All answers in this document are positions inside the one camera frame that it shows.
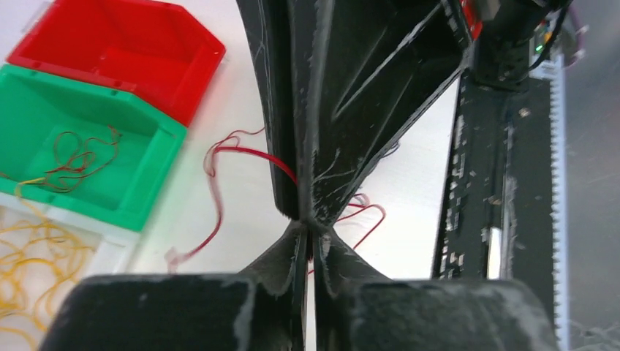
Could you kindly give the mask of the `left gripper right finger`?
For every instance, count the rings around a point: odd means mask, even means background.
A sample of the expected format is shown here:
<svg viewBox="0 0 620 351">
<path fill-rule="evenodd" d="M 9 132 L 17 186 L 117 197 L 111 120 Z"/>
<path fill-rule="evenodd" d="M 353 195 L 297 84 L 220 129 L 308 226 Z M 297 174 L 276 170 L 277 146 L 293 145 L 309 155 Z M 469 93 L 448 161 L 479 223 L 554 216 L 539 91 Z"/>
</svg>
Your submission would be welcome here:
<svg viewBox="0 0 620 351">
<path fill-rule="evenodd" d="M 518 281 L 394 280 L 334 230 L 312 233 L 318 350 L 557 350 L 544 308 Z"/>
</svg>

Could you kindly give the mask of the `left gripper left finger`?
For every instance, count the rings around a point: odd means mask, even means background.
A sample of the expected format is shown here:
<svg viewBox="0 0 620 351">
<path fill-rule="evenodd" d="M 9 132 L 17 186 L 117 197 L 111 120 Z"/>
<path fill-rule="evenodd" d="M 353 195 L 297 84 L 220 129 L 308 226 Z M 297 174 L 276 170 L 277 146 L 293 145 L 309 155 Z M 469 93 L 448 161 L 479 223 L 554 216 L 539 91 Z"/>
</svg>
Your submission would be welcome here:
<svg viewBox="0 0 620 351">
<path fill-rule="evenodd" d="M 91 276 L 41 350 L 303 350 L 308 229 L 293 221 L 237 273 Z"/>
</svg>

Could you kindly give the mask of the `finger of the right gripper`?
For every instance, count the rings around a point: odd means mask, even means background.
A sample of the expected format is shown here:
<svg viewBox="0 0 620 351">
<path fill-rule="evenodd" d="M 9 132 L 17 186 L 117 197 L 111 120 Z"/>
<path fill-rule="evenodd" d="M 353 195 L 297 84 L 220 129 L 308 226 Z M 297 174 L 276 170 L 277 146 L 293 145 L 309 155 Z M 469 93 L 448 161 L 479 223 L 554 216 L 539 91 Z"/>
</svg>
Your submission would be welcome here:
<svg viewBox="0 0 620 351">
<path fill-rule="evenodd" d="M 459 1 L 290 1 L 300 218 L 330 227 L 379 157 L 458 77 Z"/>
<path fill-rule="evenodd" d="M 286 1 L 237 0 L 262 104 L 268 152 L 297 170 L 291 31 Z"/>
</svg>

